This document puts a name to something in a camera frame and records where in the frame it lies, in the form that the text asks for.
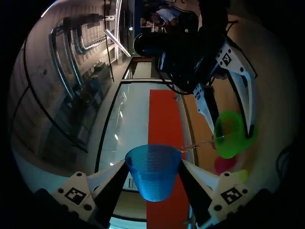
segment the wall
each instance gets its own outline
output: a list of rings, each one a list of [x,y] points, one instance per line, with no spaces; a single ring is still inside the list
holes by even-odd
[[[98,13],[103,14],[103,1],[91,0],[58,0],[49,11],[42,17],[29,33],[26,46],[26,64],[29,72],[29,77],[33,88],[40,99],[41,103],[48,111],[51,117],[54,118],[66,94],[63,90],[61,81],[55,70],[51,60],[49,48],[49,34],[56,24],[64,17],[70,15]],[[90,43],[101,36],[104,36],[103,23],[92,28],[82,26],[84,43]],[[67,65],[67,57],[64,53],[63,35],[59,35],[56,39],[59,48],[59,56],[63,67],[67,74],[68,81],[71,85],[75,84],[75,79],[72,75],[72,70]],[[76,55],[81,73],[84,73],[97,60],[100,59],[100,52],[106,48],[105,44],[97,46],[85,55]],[[17,101],[27,87],[23,67],[23,48],[16,59],[13,73],[10,80],[10,92],[8,97],[8,117],[12,118]],[[45,140],[51,127],[50,121],[39,108],[37,102],[30,91],[28,91],[18,109],[16,119],[14,121],[14,131],[12,134],[12,146],[18,151],[27,161],[36,163],[40,168],[48,168],[45,161],[42,160]],[[64,168],[53,169],[56,174],[69,176],[71,171]]]

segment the red runner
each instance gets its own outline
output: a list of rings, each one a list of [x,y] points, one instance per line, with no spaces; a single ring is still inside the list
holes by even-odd
[[[178,104],[171,90],[150,90],[148,144],[164,144],[175,148],[184,145]],[[169,198],[147,201],[147,229],[186,229],[189,203],[179,175]]]

